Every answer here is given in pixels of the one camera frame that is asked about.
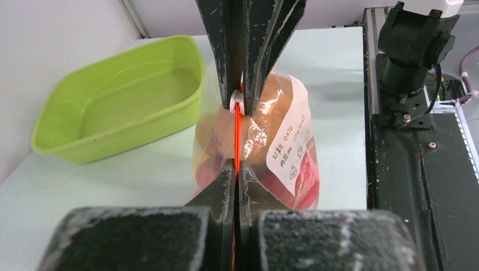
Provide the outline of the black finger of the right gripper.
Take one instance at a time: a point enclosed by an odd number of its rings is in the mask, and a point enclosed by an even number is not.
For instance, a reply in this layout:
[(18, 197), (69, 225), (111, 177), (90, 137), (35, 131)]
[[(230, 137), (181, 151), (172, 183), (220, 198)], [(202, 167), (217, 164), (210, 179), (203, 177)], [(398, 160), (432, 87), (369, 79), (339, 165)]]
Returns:
[(243, 2), (196, 0), (215, 58), (221, 102), (230, 109), (232, 94), (240, 86), (245, 57)]
[(302, 19), (306, 1), (243, 1), (245, 115), (256, 113), (268, 75)]

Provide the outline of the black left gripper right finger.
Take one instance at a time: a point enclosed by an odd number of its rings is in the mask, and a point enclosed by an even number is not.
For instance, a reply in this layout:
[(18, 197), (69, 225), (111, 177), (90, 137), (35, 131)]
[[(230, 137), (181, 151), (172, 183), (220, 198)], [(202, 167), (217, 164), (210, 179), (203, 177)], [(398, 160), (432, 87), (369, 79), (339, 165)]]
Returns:
[(404, 221), (389, 211), (294, 211), (242, 162), (239, 270), (424, 270)]

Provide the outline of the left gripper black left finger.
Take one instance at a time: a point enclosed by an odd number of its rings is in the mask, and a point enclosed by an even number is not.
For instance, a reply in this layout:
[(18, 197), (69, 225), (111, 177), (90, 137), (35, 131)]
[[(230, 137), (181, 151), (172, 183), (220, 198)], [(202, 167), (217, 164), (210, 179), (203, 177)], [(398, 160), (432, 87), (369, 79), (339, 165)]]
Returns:
[(234, 161), (182, 207), (81, 207), (38, 270), (234, 270)]

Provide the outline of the clear zip bag orange zipper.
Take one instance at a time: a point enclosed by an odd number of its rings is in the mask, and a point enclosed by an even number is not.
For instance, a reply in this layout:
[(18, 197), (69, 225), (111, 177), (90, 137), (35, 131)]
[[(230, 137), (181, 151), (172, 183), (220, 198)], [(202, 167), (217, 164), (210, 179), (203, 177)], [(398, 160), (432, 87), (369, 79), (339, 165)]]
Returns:
[[(242, 117), (241, 160), (291, 209), (317, 208), (320, 175), (308, 91), (297, 78), (271, 73), (258, 109)], [(195, 126), (192, 172), (203, 190), (234, 158), (234, 113), (223, 108), (217, 78), (208, 74)]]

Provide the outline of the brown kiwi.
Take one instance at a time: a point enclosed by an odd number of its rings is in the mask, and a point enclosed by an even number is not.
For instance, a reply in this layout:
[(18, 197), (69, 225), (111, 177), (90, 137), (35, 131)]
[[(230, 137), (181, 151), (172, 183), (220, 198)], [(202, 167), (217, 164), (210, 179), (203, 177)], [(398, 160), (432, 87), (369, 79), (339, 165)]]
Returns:
[[(266, 165), (266, 156), (279, 127), (293, 100), (293, 87), (289, 76), (271, 74), (267, 78), (254, 116), (242, 121), (241, 159), (252, 166)], [(219, 108), (214, 124), (218, 149), (224, 158), (234, 157), (234, 114)]]

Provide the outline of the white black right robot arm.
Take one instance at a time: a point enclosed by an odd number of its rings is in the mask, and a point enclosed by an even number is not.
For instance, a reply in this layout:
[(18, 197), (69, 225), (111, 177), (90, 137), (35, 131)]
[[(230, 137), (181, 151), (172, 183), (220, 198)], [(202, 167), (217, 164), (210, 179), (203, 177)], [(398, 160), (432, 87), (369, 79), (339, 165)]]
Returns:
[[(197, 1), (215, 58), (221, 102), (226, 110), (253, 116), (266, 79), (302, 19), (306, 1)], [(378, 35), (386, 57), (379, 88), (395, 101), (381, 110), (384, 125), (408, 129), (399, 122), (407, 113), (404, 100), (418, 95), (430, 69), (454, 45), (451, 30), (459, 20), (461, 1), (399, 1)]]

